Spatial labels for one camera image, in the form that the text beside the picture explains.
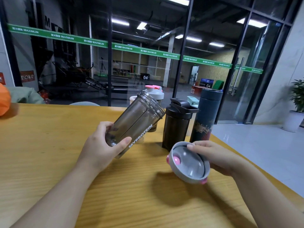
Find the green block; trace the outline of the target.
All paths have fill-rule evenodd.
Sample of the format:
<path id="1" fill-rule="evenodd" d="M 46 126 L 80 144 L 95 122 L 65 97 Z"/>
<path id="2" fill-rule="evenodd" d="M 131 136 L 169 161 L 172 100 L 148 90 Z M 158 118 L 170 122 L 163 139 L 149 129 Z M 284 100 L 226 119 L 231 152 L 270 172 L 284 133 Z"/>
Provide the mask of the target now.
<path id="1" fill-rule="evenodd" d="M 224 87 L 224 81 L 216 80 L 215 84 L 213 84 L 212 89 L 222 91 Z"/>

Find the black gym machine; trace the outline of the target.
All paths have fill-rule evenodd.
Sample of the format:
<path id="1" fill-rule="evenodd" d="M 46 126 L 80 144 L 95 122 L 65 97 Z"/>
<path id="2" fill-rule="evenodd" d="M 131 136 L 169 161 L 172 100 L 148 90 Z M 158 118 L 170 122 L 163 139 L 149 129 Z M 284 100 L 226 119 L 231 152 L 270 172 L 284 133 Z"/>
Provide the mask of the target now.
<path id="1" fill-rule="evenodd" d="M 102 84 L 89 77 L 91 67 L 86 69 L 76 66 L 74 45 L 57 46 L 54 51 L 38 46 L 33 53 L 39 91 L 51 92 L 48 87 L 66 87 L 69 84 L 79 88 L 81 84 L 91 83 L 91 87 L 104 90 Z"/>

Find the grey shaker lid pink cap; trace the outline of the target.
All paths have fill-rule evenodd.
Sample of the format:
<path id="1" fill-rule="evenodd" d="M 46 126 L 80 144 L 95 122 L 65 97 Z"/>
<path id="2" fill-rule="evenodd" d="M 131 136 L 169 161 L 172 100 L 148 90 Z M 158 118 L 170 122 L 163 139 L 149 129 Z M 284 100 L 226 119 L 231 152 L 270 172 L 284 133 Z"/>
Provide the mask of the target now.
<path id="1" fill-rule="evenodd" d="M 201 154 L 190 151 L 190 142 L 181 141 L 173 145 L 166 162 L 181 180 L 189 184 L 205 184 L 210 173 L 210 163 Z"/>

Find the pale chair back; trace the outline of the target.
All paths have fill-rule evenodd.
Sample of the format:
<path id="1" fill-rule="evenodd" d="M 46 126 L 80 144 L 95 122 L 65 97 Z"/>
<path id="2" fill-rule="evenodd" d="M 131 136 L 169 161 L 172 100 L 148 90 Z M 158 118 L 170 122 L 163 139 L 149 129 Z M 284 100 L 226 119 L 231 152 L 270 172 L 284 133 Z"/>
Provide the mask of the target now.
<path id="1" fill-rule="evenodd" d="M 100 106 L 96 103 L 93 103 L 93 102 L 89 102 L 89 101 L 81 101 L 81 102 L 74 102 L 74 103 L 71 103 L 69 105 L 78 105 L 78 106 Z"/>

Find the grey-green cushion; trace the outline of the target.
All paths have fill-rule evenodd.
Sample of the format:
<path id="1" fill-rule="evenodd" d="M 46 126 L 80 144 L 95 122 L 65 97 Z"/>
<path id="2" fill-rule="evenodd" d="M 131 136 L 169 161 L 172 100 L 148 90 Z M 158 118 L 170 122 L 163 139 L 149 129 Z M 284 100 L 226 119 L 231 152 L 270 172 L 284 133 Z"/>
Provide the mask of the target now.
<path id="1" fill-rule="evenodd" d="M 11 103 L 45 104 L 44 99 L 29 87 L 6 87 L 10 93 Z"/>

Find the orange bag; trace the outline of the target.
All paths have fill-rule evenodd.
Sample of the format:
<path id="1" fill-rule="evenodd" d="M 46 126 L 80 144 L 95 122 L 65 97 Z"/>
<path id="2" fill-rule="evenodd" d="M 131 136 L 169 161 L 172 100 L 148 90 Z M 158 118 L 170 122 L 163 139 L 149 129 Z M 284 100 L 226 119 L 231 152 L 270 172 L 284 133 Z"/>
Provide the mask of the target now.
<path id="1" fill-rule="evenodd" d="M 11 95 L 9 90 L 0 83 L 0 117 L 5 115 L 11 106 Z"/>

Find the person's left hand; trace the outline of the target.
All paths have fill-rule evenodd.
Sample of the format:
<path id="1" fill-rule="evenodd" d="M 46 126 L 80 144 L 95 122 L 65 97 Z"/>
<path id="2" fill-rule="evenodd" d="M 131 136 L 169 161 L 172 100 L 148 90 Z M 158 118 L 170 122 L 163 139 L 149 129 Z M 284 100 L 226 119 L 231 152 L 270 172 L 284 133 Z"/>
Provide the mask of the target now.
<path id="1" fill-rule="evenodd" d="M 111 146 L 105 140 L 106 132 L 111 126 L 113 122 L 100 122 L 93 134 L 87 138 L 76 162 L 77 167 L 91 174 L 99 174 L 116 157 L 108 154 L 108 148 Z"/>

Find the black tripod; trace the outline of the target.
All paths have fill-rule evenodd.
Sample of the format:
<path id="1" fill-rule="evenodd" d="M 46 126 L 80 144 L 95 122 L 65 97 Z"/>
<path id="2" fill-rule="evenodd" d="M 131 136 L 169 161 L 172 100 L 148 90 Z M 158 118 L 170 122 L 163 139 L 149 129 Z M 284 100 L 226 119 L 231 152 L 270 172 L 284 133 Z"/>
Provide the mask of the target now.
<path id="1" fill-rule="evenodd" d="M 101 65 L 100 65 L 100 72 L 98 74 L 98 77 L 108 77 L 108 72 L 107 72 L 107 69 L 104 65 L 104 62 L 103 62 L 104 58 L 101 57 Z"/>

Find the red numbered box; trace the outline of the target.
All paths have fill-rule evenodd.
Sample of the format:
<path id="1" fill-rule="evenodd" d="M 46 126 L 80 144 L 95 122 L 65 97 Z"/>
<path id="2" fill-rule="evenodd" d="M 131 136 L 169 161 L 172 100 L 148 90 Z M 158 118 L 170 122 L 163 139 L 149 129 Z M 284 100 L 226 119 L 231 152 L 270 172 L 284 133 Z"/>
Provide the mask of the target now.
<path id="1" fill-rule="evenodd" d="M 199 96 L 201 95 L 201 92 L 202 92 L 203 89 L 205 89 L 205 87 L 192 85 L 192 86 L 191 86 L 190 93 L 191 93 L 192 95 L 195 95 L 195 96 L 198 96 L 198 97 L 199 97 Z"/>

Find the person's right forearm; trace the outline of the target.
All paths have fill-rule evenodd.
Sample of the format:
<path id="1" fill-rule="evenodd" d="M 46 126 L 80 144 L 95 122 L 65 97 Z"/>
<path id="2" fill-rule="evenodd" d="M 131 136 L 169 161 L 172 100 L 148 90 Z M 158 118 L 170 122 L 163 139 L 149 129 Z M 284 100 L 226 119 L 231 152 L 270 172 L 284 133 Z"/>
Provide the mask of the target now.
<path id="1" fill-rule="evenodd" d="M 240 161 L 231 175 L 258 228 L 304 228 L 304 213 L 255 166 Z"/>

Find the smoky transparent shaker cup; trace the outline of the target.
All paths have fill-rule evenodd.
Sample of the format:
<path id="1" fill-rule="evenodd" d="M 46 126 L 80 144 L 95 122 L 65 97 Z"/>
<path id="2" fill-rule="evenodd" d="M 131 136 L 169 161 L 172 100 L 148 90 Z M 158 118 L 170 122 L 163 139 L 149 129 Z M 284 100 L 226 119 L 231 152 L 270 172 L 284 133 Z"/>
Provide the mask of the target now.
<path id="1" fill-rule="evenodd" d="M 150 93 L 146 91 L 139 93 L 105 134 L 105 141 L 109 146 L 117 145 L 126 137 L 132 138 L 127 147 L 116 156 L 116 159 L 122 157 L 164 115 L 165 110 Z"/>

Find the person's right hand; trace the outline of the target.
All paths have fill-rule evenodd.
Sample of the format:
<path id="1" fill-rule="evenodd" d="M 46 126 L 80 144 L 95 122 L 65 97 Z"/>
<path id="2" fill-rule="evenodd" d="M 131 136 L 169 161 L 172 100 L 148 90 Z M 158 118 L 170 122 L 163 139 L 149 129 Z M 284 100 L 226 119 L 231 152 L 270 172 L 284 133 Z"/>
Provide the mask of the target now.
<path id="1" fill-rule="evenodd" d="M 209 152 L 197 154 L 204 156 L 209 161 L 212 169 L 225 176 L 232 176 L 233 172 L 239 169 L 240 163 L 244 161 L 241 156 L 215 142 L 209 140 L 195 142 L 208 142 Z"/>

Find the green potted plant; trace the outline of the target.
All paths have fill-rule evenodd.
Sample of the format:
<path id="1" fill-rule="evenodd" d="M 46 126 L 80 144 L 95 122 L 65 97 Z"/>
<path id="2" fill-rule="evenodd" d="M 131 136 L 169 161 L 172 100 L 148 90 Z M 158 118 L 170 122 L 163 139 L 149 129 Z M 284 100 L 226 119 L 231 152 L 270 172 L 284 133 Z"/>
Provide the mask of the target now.
<path id="1" fill-rule="evenodd" d="M 293 101 L 296 112 L 304 113 L 304 79 L 294 80 L 291 88 L 291 100 Z"/>

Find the person's left forearm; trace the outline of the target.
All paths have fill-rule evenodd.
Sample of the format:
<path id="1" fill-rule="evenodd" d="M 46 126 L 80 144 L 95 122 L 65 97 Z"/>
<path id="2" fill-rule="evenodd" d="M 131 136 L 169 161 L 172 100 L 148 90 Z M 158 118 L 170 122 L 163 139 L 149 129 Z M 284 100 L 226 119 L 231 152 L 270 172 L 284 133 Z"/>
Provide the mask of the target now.
<path id="1" fill-rule="evenodd" d="M 100 167 L 77 163 L 10 228 L 75 228 L 85 194 Z"/>

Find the dark blue printed thermos bottle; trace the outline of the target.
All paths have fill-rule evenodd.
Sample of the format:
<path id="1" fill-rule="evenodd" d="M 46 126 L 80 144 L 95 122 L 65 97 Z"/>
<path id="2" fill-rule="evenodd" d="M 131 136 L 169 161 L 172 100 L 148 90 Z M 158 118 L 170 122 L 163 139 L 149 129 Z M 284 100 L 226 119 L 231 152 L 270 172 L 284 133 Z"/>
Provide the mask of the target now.
<path id="1" fill-rule="evenodd" d="M 189 140 L 191 143 L 210 139 L 222 96 L 223 92 L 219 90 L 208 88 L 202 90 Z"/>

